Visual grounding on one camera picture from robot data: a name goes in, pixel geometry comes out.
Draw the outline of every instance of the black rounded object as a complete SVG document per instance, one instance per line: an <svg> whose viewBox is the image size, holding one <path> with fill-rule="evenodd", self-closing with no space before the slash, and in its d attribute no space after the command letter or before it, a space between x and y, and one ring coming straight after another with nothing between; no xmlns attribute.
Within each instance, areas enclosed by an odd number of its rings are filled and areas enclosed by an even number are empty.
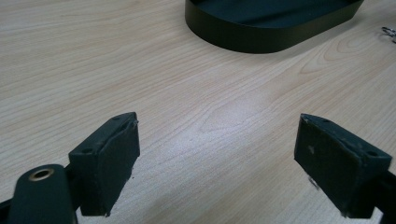
<svg viewBox="0 0 396 224"><path fill-rule="evenodd" d="M246 53L287 49L353 18L363 0L186 0L202 39Z"/></svg>

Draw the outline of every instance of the metal clip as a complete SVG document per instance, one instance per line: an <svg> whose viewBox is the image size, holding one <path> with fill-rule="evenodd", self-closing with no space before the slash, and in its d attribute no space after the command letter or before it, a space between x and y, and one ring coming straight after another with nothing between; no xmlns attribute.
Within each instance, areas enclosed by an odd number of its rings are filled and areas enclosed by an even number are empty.
<svg viewBox="0 0 396 224"><path fill-rule="evenodd" d="M393 38L393 43L396 44L396 31L388 28L388 27L382 27L382 31L385 33L385 35L388 35Z"/></svg>

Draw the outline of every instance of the hole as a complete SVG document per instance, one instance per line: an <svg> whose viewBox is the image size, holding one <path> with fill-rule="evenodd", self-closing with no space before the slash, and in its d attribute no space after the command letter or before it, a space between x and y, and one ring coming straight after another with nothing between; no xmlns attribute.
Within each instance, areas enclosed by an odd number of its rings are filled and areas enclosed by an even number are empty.
<svg viewBox="0 0 396 224"><path fill-rule="evenodd" d="M50 177L53 174L53 169L42 169L32 173L29 176L30 181L40 181Z"/></svg>
<svg viewBox="0 0 396 224"><path fill-rule="evenodd" d="M370 156L374 156L374 157L378 156L378 154L373 151L368 151L367 154L369 154Z"/></svg>
<svg viewBox="0 0 396 224"><path fill-rule="evenodd" d="M93 149L90 148L90 147L88 147L88 148L82 149L81 151L82 151L82 153L88 154L88 153L92 153L92 152L93 152Z"/></svg>

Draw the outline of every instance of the wooden table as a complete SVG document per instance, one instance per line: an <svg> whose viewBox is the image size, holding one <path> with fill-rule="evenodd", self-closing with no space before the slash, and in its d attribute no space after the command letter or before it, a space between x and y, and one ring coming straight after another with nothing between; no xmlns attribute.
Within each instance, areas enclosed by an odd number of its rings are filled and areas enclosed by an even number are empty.
<svg viewBox="0 0 396 224"><path fill-rule="evenodd" d="M135 111L141 156L111 217L80 223L378 223L341 217L293 159L301 113L396 157L394 0L274 54L208 44L184 1L0 1L0 200ZM395 173L396 165L390 170Z"/></svg>

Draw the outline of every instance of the light wood surface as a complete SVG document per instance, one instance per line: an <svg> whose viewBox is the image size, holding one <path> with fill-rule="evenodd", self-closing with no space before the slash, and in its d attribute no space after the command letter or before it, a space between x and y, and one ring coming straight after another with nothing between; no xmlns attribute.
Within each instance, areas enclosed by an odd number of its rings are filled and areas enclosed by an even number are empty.
<svg viewBox="0 0 396 224"><path fill-rule="evenodd" d="M366 0L351 21L253 55L193 34L182 0L0 0L0 201L135 111L134 178L110 217L80 223L378 223L341 217L293 150L307 113L396 157L396 45L380 30L395 12Z"/></svg>

